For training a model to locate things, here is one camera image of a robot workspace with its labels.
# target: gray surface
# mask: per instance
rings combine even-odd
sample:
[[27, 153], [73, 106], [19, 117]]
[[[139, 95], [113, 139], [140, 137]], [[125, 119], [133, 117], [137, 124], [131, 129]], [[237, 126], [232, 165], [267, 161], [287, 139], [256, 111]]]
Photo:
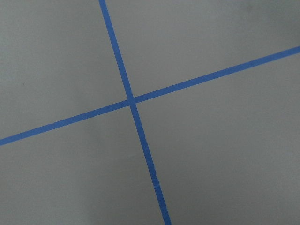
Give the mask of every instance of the gray surface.
[[138, 104], [174, 225], [300, 223], [299, 60]]
[[163, 224], [128, 108], [1, 147], [4, 225]]
[[134, 95], [299, 45], [298, 0], [110, 0]]
[[97, 0], [1, 0], [0, 27], [0, 138], [126, 98]]

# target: painted line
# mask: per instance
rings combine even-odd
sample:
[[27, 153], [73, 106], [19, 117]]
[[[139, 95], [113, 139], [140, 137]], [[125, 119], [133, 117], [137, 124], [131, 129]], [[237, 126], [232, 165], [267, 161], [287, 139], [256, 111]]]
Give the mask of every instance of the painted line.
[[126, 69], [125, 69], [125, 65], [124, 65], [124, 62], [122, 59], [122, 55], [121, 55], [121, 52], [120, 52], [120, 49], [118, 46], [117, 38], [116, 38], [116, 35], [113, 30], [112, 21], [110, 19], [109, 13], [108, 13], [108, 9], [107, 9], [105, 0], [99, 0], [99, 3], [100, 3], [101, 10], [102, 10], [103, 18], [104, 18], [104, 21], [106, 24], [107, 32], [108, 32], [110, 41], [112, 43], [112, 49], [113, 49], [113, 52], [114, 52], [114, 55], [115, 55], [115, 58], [116, 58], [116, 61], [117, 61], [118, 67], [119, 67], [120, 75], [121, 75], [124, 89], [125, 89], [125, 92], [126, 92], [126, 95], [128, 98], [131, 113], [132, 113], [132, 116], [135, 121], [135, 127], [136, 127], [136, 130], [137, 130], [140, 142], [141, 142], [141, 146], [142, 146], [142, 150], [144, 152], [146, 162], [147, 162], [147, 166], [148, 166], [150, 177], [151, 177], [151, 180], [153, 183], [155, 194], [157, 196], [159, 208], [160, 208], [161, 214], [163, 216], [165, 225], [171, 225], [172, 223], [171, 223], [171, 220], [169, 217], [169, 213], [167, 210], [163, 192], [161, 190], [161, 187], [160, 187], [157, 175], [156, 175], [153, 159], [151, 156], [151, 152], [150, 152], [148, 143], [146, 141], [145, 132], [144, 132], [144, 129], [142, 126], [141, 118], [140, 118], [139, 112], [136, 107], [135, 99], [134, 99], [132, 91], [131, 91], [130, 82], [129, 82], [129, 79], [128, 79], [128, 76], [126, 73]]
[[278, 52], [278, 53], [275, 53], [272, 55], [268, 55], [268, 56], [265, 56], [265, 57], [262, 57], [262, 58], [259, 58], [256, 60], [245, 62], [245, 63], [239, 64], [239, 65], [233, 66], [233, 67], [229, 67], [227, 69], [222, 69], [217, 72], [207, 74], [204, 76], [200, 76], [200, 77], [188, 80], [188, 81], [184, 81], [184, 82], [181, 82], [181, 83], [178, 83], [178, 84], [166, 87], [166, 88], [155, 90], [155, 91], [149, 92], [147, 94], [137, 96], [137, 97], [135, 97], [135, 102], [140, 103], [140, 102], [152, 99], [152, 98], [156, 98], [156, 97], [159, 97], [159, 96], [162, 96], [165, 94], [169, 94], [174, 91], [178, 91], [178, 90], [188, 88], [188, 87], [200, 84], [200, 83], [211, 81], [211, 80], [220, 78], [222, 76], [233, 74], [233, 73], [245, 70], [245, 69], [257, 67], [259, 65], [262, 65], [262, 64], [265, 64], [268, 62], [272, 62], [272, 61], [275, 61], [278, 59], [282, 59], [282, 58], [285, 58], [285, 57], [288, 57], [291, 55], [295, 55], [298, 53], [300, 53], [300, 46], [291, 48], [291, 49], [288, 49], [288, 50], [285, 50], [282, 52]]
[[118, 102], [118, 103], [115, 103], [115, 104], [112, 104], [112, 105], [108, 105], [108, 106], [105, 106], [105, 107], [102, 107], [102, 108], [99, 108], [99, 109], [95, 109], [95, 110], [92, 110], [92, 111], [89, 111], [89, 112], [85, 112], [83, 114], [73, 116], [73, 117], [70, 117], [70, 118], [67, 118], [67, 119], [64, 119], [64, 120], [60, 120], [60, 121], [57, 121], [55, 123], [51, 123], [51, 124], [48, 124], [48, 125], [45, 125], [45, 126], [42, 126], [42, 127], [38, 127], [38, 128], [32, 129], [32, 130], [28, 130], [28, 131], [25, 131], [25, 132], [22, 132], [22, 133], [19, 133], [19, 134], [10, 136], [10, 137], [0, 139], [0, 146], [11, 143], [11, 142], [16, 142], [16, 141], [19, 141], [19, 140], [27, 138], [27, 137], [38, 135], [38, 134], [41, 134], [41, 133], [44, 133], [44, 132], [47, 132], [47, 131], [50, 131], [50, 130], [61, 128], [61, 127], [67, 126], [67, 125], [72, 124], [72, 123], [77, 123], [77, 122], [80, 122], [82, 120], [86, 120], [86, 119], [89, 119], [89, 118], [92, 118], [92, 117], [95, 117], [95, 116], [98, 116], [98, 115], [101, 115], [101, 114], [104, 114], [104, 113], [108, 113], [108, 112], [111, 112], [111, 111], [114, 111], [114, 110], [117, 110], [117, 109], [124, 108], [126, 106], [129, 106], [129, 103], [128, 103], [127, 100], [122, 101], [122, 102]]

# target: concrete floor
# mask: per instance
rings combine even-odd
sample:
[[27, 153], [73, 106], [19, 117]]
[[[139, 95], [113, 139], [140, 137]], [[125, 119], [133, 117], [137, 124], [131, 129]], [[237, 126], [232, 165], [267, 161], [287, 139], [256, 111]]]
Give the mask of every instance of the concrete floor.
[[[107, 0], [133, 95], [300, 45], [300, 2]], [[0, 0], [0, 139], [126, 100], [97, 0]], [[137, 104], [174, 225], [300, 223], [300, 54]], [[0, 146], [0, 224], [162, 225], [129, 107]]]

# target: blue stripe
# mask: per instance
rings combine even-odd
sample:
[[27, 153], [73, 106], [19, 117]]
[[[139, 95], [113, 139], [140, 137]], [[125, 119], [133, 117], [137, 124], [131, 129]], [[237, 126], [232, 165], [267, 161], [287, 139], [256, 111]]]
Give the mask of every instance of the blue stripe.
[[38, 134], [41, 134], [41, 133], [44, 133], [44, 132], [47, 132], [47, 131], [50, 131], [50, 130], [54, 130], [54, 129], [57, 129], [57, 128], [60, 128], [60, 127], [64, 127], [64, 126], [72, 124], [72, 123], [77, 123], [79, 121], [86, 120], [88, 118], [95, 117], [95, 116], [98, 116], [98, 115], [101, 115], [101, 114], [104, 114], [104, 113], [108, 113], [108, 112], [111, 112], [111, 111], [114, 111], [114, 110], [117, 110], [117, 109], [121, 109], [121, 108], [126, 107], [126, 106], [129, 106], [129, 103], [128, 103], [127, 100], [122, 101], [122, 102], [118, 102], [118, 103], [115, 103], [115, 104], [112, 104], [112, 105], [108, 105], [108, 106], [105, 106], [105, 107], [102, 107], [102, 108], [99, 108], [99, 109], [95, 109], [93, 111], [85, 112], [83, 114], [73, 116], [73, 117], [70, 117], [70, 118], [67, 118], [67, 119], [64, 119], [64, 120], [60, 120], [60, 121], [57, 121], [55, 123], [51, 123], [51, 124], [48, 124], [48, 125], [45, 125], [45, 126], [42, 126], [42, 127], [38, 127], [38, 128], [32, 129], [32, 130], [28, 130], [28, 131], [22, 132], [20, 134], [16, 134], [16, 135], [13, 135], [13, 136], [10, 136], [10, 137], [0, 139], [0, 146], [4, 145], [4, 144], [11, 143], [11, 142], [16, 142], [16, 141], [19, 141], [19, 140], [27, 138], [27, 137], [38, 135]]
[[110, 41], [112, 43], [112, 49], [113, 49], [113, 52], [114, 52], [114, 55], [115, 55], [115, 58], [116, 58], [116, 61], [117, 61], [118, 67], [119, 67], [119, 71], [120, 71], [120, 75], [121, 75], [121, 78], [123, 81], [124, 89], [125, 89], [128, 101], [129, 101], [131, 113], [132, 113], [132, 116], [135, 121], [136, 130], [137, 130], [137, 133], [138, 133], [138, 136], [139, 136], [139, 139], [141, 142], [142, 150], [144, 152], [144, 156], [145, 156], [145, 159], [147, 162], [147, 166], [148, 166], [150, 177], [151, 177], [151, 180], [153, 183], [153, 187], [154, 187], [154, 190], [155, 190], [155, 193], [157, 196], [160, 211], [162, 213], [165, 225], [171, 225], [172, 223], [171, 223], [171, 220], [169, 217], [165, 199], [164, 199], [160, 184], [158, 182], [158, 178], [156, 176], [153, 159], [152, 159], [152, 156], [150, 153], [148, 143], [146, 141], [145, 132], [144, 132], [144, 129], [142, 126], [139, 112], [136, 107], [135, 99], [134, 99], [132, 91], [131, 91], [130, 82], [129, 82], [129, 79], [128, 79], [128, 76], [126, 73], [126, 69], [124, 66], [124, 62], [123, 62], [123, 59], [121, 56], [121, 52], [120, 52], [120, 49], [118, 46], [117, 38], [116, 38], [114, 30], [113, 30], [112, 21], [109, 17], [109, 13], [108, 13], [108, 9], [107, 9], [105, 0], [99, 0], [99, 3], [100, 3], [103, 18], [104, 18], [104, 21], [105, 21], [105, 24], [107, 27], [107, 32], [108, 32]]
[[295, 48], [291, 48], [291, 49], [288, 49], [288, 50], [285, 50], [285, 51], [282, 51], [282, 52], [278, 52], [278, 53], [275, 53], [275, 54], [272, 54], [272, 55], [268, 55], [268, 56], [265, 56], [265, 57], [262, 57], [262, 58], [259, 58], [259, 59], [253, 60], [253, 61], [242, 63], [242, 64], [239, 64], [239, 65], [234, 66], [234, 67], [229, 67], [227, 69], [222, 69], [220, 71], [217, 71], [217, 72], [214, 72], [214, 73], [211, 73], [211, 74], [207, 74], [207, 75], [204, 75], [204, 76], [200, 76], [200, 77], [194, 78], [192, 80], [184, 81], [184, 82], [181, 82], [181, 83], [178, 83], [178, 84], [166, 87], [166, 88], [155, 90], [155, 91], [152, 91], [152, 92], [147, 93], [147, 94], [137, 96], [137, 97], [135, 97], [135, 102], [136, 103], [143, 102], [143, 101], [146, 101], [146, 100], [149, 100], [149, 99], [152, 99], [152, 98], [159, 97], [161, 95], [169, 94], [169, 93], [177, 91], [177, 90], [181, 90], [181, 89], [188, 88], [188, 87], [200, 84], [200, 83], [204, 83], [204, 82], [207, 82], [207, 81], [210, 81], [210, 80], [214, 80], [214, 79], [220, 78], [222, 76], [233, 74], [233, 73], [245, 70], [245, 69], [249, 69], [249, 68], [252, 68], [252, 67], [257, 67], [259, 65], [262, 65], [262, 64], [265, 64], [265, 63], [268, 63], [268, 62], [272, 62], [272, 61], [275, 61], [275, 60], [278, 60], [278, 59], [281, 59], [281, 58], [284, 58], [284, 57], [288, 57], [288, 56], [291, 56], [291, 55], [295, 55], [295, 54], [298, 54], [298, 53], [300, 53], [300, 46], [295, 47]]

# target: blue line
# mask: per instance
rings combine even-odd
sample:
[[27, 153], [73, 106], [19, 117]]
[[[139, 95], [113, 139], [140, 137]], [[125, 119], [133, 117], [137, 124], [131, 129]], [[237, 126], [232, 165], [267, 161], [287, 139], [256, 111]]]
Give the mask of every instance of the blue line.
[[236, 65], [234, 67], [222, 69], [220, 71], [217, 71], [217, 72], [214, 72], [211, 74], [207, 74], [204, 76], [200, 76], [200, 77], [194, 78], [192, 80], [184, 81], [184, 82], [181, 82], [181, 83], [178, 83], [178, 84], [166, 87], [166, 88], [155, 90], [155, 91], [152, 91], [147, 94], [137, 96], [137, 97], [135, 97], [135, 102], [140, 103], [140, 102], [152, 99], [152, 98], [159, 97], [161, 95], [169, 94], [169, 93], [177, 91], [177, 90], [181, 90], [181, 89], [188, 88], [188, 87], [200, 84], [200, 83], [214, 80], [214, 79], [220, 78], [222, 76], [233, 74], [233, 73], [245, 70], [245, 69], [257, 67], [259, 65], [262, 65], [262, 64], [265, 64], [268, 62], [272, 62], [272, 61], [275, 61], [275, 60], [278, 60], [278, 59], [281, 59], [284, 57], [288, 57], [291, 55], [295, 55], [298, 53], [300, 53], [300, 46], [291, 48], [291, 49], [288, 49], [288, 50], [285, 50], [282, 52], [278, 52], [278, 53], [275, 53], [272, 55], [268, 55], [268, 56], [265, 56], [265, 57], [262, 57], [262, 58], [259, 58], [259, 59], [253, 60], [253, 61], [242, 63], [242, 64]]
[[144, 152], [144, 156], [145, 156], [145, 159], [147, 162], [147, 166], [148, 166], [150, 177], [151, 177], [151, 180], [153, 183], [155, 194], [157, 196], [160, 211], [162, 213], [165, 225], [171, 225], [172, 223], [171, 223], [169, 213], [167, 210], [167, 206], [165, 203], [165, 199], [164, 199], [164, 196], [163, 196], [163, 193], [162, 193], [162, 190], [161, 190], [161, 187], [160, 187], [157, 175], [156, 175], [153, 159], [151, 156], [151, 152], [150, 152], [148, 143], [146, 141], [145, 132], [144, 132], [144, 129], [142, 126], [141, 118], [140, 118], [139, 112], [136, 107], [135, 99], [134, 99], [132, 91], [131, 91], [130, 82], [129, 82], [129, 79], [128, 79], [128, 76], [126, 73], [126, 69], [125, 69], [125, 65], [124, 65], [124, 62], [122, 59], [122, 55], [121, 55], [121, 52], [120, 52], [120, 49], [118, 46], [117, 38], [116, 38], [116, 35], [113, 30], [112, 21], [110, 19], [109, 13], [108, 13], [108, 9], [107, 9], [105, 0], [99, 0], [99, 3], [100, 3], [103, 18], [104, 18], [104, 21], [105, 21], [105, 24], [107, 27], [107, 32], [108, 32], [110, 41], [112, 43], [112, 49], [113, 49], [113, 52], [114, 52], [114, 55], [115, 55], [115, 58], [116, 58], [116, 61], [117, 61], [118, 67], [119, 67], [120, 75], [121, 75], [124, 89], [125, 89], [125, 92], [126, 92], [126, 95], [128, 98], [131, 113], [132, 113], [132, 116], [135, 121], [136, 130], [137, 130], [137, 133], [138, 133], [138, 136], [139, 136], [139, 139], [141, 142], [142, 150]]
[[57, 128], [60, 128], [60, 127], [64, 127], [64, 126], [67, 126], [69, 124], [76, 123], [76, 122], [79, 122], [79, 121], [82, 121], [82, 120], [86, 120], [88, 118], [95, 117], [95, 116], [98, 116], [98, 115], [101, 115], [101, 114], [104, 114], [104, 113], [108, 113], [108, 112], [111, 112], [111, 111], [114, 111], [114, 110], [117, 110], [117, 109], [121, 109], [121, 108], [124, 108], [126, 106], [129, 106], [129, 103], [128, 103], [127, 100], [122, 101], [122, 102], [118, 102], [118, 103], [115, 103], [115, 104], [112, 104], [112, 105], [108, 105], [108, 106], [105, 106], [105, 107], [102, 107], [102, 108], [99, 108], [99, 109], [95, 109], [93, 111], [85, 112], [83, 114], [73, 116], [73, 117], [70, 117], [70, 118], [67, 118], [67, 119], [64, 119], [64, 120], [60, 120], [60, 121], [57, 121], [55, 123], [51, 123], [51, 124], [48, 124], [48, 125], [45, 125], [45, 126], [42, 126], [42, 127], [38, 127], [38, 128], [32, 129], [32, 130], [28, 130], [28, 131], [25, 131], [25, 132], [22, 132], [22, 133], [19, 133], [19, 134], [10, 136], [10, 137], [0, 139], [0, 146], [2, 146], [4, 144], [11, 143], [11, 142], [16, 142], [16, 141], [19, 141], [19, 140], [27, 138], [27, 137], [38, 135], [38, 134], [41, 134], [41, 133], [44, 133], [44, 132], [47, 132], [47, 131], [50, 131], [50, 130], [54, 130], [54, 129], [57, 129]]

